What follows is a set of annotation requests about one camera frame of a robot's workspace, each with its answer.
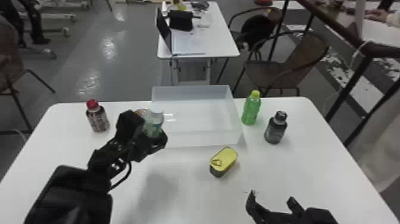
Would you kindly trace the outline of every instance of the green bottle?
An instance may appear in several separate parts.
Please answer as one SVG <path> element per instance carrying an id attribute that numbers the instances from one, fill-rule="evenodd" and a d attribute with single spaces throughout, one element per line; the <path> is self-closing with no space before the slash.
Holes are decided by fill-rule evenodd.
<path id="1" fill-rule="evenodd" d="M 253 125 L 257 114 L 260 110 L 261 100 L 258 90 L 251 91 L 250 96 L 246 98 L 245 108 L 243 109 L 242 123 L 245 125 Z"/>

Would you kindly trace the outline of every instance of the person's leg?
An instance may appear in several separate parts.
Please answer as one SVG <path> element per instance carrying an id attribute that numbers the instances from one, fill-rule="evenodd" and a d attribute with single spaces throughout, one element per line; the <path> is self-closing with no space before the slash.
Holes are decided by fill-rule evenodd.
<path id="1" fill-rule="evenodd" d="M 7 19 L 9 23 L 11 23 L 15 29 L 18 31 L 19 35 L 19 45 L 22 47 L 26 47 L 24 41 L 24 21 L 18 14 L 17 9 L 14 7 L 11 0 L 1 0 L 0 1 L 0 14 Z"/>
<path id="2" fill-rule="evenodd" d="M 50 39 L 47 39 L 43 36 L 42 30 L 42 17 L 40 16 L 40 12 L 35 9 L 35 2 L 32 0 L 18 0 L 26 12 L 28 13 L 29 20 L 32 26 L 32 32 L 30 37 L 32 38 L 33 44 L 48 44 Z"/>

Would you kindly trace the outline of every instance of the can with red lid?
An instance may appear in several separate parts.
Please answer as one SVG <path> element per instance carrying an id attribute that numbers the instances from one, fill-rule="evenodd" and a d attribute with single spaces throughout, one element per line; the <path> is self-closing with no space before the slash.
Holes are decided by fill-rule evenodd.
<path id="1" fill-rule="evenodd" d="M 99 105 L 99 102 L 95 99 L 90 99 L 86 102 L 87 110 L 86 116 L 89 119 L 90 126 L 95 132 L 103 132 L 107 130 L 110 123 L 105 114 L 103 106 Z"/>

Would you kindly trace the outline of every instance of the yellow tin can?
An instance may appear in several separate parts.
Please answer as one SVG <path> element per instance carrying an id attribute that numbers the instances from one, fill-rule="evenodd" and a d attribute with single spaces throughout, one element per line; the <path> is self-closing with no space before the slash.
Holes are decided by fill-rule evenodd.
<path id="1" fill-rule="evenodd" d="M 210 159 L 210 173 L 217 178 L 222 177 L 235 164 L 238 153 L 226 146 Z"/>

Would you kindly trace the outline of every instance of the clear storage box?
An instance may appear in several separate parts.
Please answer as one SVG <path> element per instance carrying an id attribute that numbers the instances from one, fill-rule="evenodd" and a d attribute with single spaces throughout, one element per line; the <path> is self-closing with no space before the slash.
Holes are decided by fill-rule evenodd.
<path id="1" fill-rule="evenodd" d="M 164 110 L 167 147 L 236 144 L 242 134 L 229 86 L 155 86 L 152 107 Z"/>

